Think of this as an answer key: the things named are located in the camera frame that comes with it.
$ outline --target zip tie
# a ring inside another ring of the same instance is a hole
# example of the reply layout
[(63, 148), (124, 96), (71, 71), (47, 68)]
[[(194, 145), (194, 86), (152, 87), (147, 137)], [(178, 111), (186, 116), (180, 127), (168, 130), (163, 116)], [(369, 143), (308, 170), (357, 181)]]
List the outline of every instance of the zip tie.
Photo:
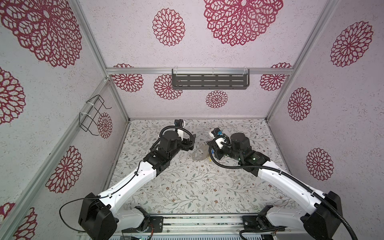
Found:
[(91, 117), (88, 113), (83, 113), (83, 114), (86, 114), (86, 115), (88, 115), (89, 117)]

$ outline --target leaf pattern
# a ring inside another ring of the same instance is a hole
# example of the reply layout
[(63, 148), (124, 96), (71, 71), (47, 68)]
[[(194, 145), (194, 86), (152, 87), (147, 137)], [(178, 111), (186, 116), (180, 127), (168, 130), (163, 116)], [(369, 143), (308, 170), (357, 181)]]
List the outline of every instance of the leaf pattern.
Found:
[[(172, 120), (133, 120), (116, 164), (111, 185), (129, 174), (148, 153), (162, 128)], [(243, 132), (254, 150), (262, 152), (286, 169), (268, 126), (261, 119), (184, 120), (184, 127), (196, 134), (195, 149), (211, 140), (208, 132), (219, 127), (225, 134)], [(180, 151), (170, 166), (140, 188), (123, 205), (129, 210), (142, 206), (149, 213), (250, 213), (271, 204), (297, 208), (280, 189), (245, 170), (223, 169), (209, 159), (192, 161), (193, 151)], [(237, 165), (229, 157), (226, 165)]]

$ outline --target red mandala design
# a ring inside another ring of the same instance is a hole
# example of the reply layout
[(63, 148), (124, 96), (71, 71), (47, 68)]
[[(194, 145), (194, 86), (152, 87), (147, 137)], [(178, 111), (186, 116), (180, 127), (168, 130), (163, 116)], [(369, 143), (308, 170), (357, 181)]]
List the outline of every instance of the red mandala design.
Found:
[(175, 90), (172, 87), (172, 76), (167, 75), (161, 75), (158, 78), (156, 78), (154, 86), (155, 92), (157, 95), (164, 99), (175, 99), (178, 98), (183, 90)]
[(30, 240), (35, 235), (35, 229), (37, 226), (36, 222), (37, 214), (35, 213), (35, 208), (31, 207), (29, 209), (28, 215), (25, 216), (21, 225), (17, 228), (15, 234), (13, 235), (15, 238), (13, 240)]
[(295, 121), (303, 120), (307, 117), (311, 109), (311, 95), (305, 88), (296, 89), (288, 101), (289, 116)]
[(228, 95), (220, 90), (210, 92), (205, 98), (205, 102), (211, 108), (220, 108), (227, 103)]
[(314, 178), (327, 180), (333, 173), (331, 156), (320, 148), (312, 149), (307, 155), (307, 168)]
[(0, 125), (18, 118), (24, 106), (23, 87), (9, 72), (0, 67)]
[[(289, 63), (278, 63), (272, 66), (273, 68), (290, 68)], [(283, 84), (287, 75), (284, 74), (264, 74), (260, 79), (260, 86), (268, 91), (279, 89)]]
[(208, 29), (221, 43), (244, 45), (266, 32), (283, 0), (204, 0)]
[(108, 113), (102, 113), (99, 116), (97, 129), (102, 138), (109, 138), (112, 133), (112, 119)]
[(0, 15), (40, 61), (66, 68), (80, 57), (80, 29), (66, 0), (0, 0)]
[(152, 23), (156, 38), (166, 46), (175, 46), (184, 37), (184, 22), (175, 10), (164, 8), (158, 11)]
[(351, 65), (363, 56), (372, 41), (372, 26), (356, 22), (344, 29), (331, 49), (331, 61), (338, 67)]
[[(114, 68), (133, 68), (129, 64), (117, 64)], [(111, 75), (113, 82), (119, 88), (127, 92), (139, 91), (143, 86), (143, 78), (141, 74), (113, 74)]]
[(70, 146), (67, 154), (63, 156), (45, 186), (50, 192), (64, 193), (68, 191), (79, 179), (83, 167), (82, 162), (78, 149)]
[(4, 221), (8, 213), (11, 211), (15, 204), (7, 202), (6, 204), (0, 207), (0, 224)]

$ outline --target floral wallpaper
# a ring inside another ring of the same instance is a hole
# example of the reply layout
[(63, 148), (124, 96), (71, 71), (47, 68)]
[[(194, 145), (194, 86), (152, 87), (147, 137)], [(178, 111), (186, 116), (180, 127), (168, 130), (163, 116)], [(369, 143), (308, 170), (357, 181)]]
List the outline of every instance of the floral wallpaper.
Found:
[(107, 66), (293, 63), (325, 0), (79, 0)]
[(79, 150), (70, 146), (45, 186), (50, 192), (64, 193), (73, 187), (81, 174), (83, 159)]
[(67, 0), (1, 0), (0, 16), (38, 60), (66, 68), (80, 58), (82, 36)]
[[(196, 134), (195, 149), (210, 140), (209, 130), (219, 127), (224, 133), (244, 132), (253, 149), (285, 166), (264, 120), (184, 120), (184, 127)], [(129, 174), (148, 153), (160, 130), (172, 120), (133, 120), (125, 139), (111, 185)], [(192, 160), (192, 152), (180, 151), (170, 166), (144, 185), (123, 205), (141, 205), (149, 213), (249, 213), (265, 205), (296, 208), (296, 203), (280, 189), (245, 170), (223, 169), (208, 159)], [(221, 160), (236, 165), (230, 158)]]
[[(382, 0), (340, 1), (269, 121), (292, 174), (338, 194), (359, 239), (383, 239), (383, 12)], [(350, 236), (341, 226), (333, 239)]]
[(24, 107), (25, 93), (19, 80), (0, 67), (0, 125), (18, 118)]

